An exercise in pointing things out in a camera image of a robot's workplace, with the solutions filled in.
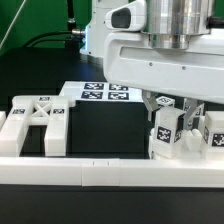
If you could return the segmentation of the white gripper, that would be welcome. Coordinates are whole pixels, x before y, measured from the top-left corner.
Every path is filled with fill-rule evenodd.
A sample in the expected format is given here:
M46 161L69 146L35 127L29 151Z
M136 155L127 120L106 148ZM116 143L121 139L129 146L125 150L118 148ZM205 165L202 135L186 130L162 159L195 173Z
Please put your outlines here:
M224 18L214 16L214 3L134 0L106 14L111 33L104 45L104 76L142 89L149 121L159 109L157 93L186 97L185 130L203 114L203 101L224 104Z

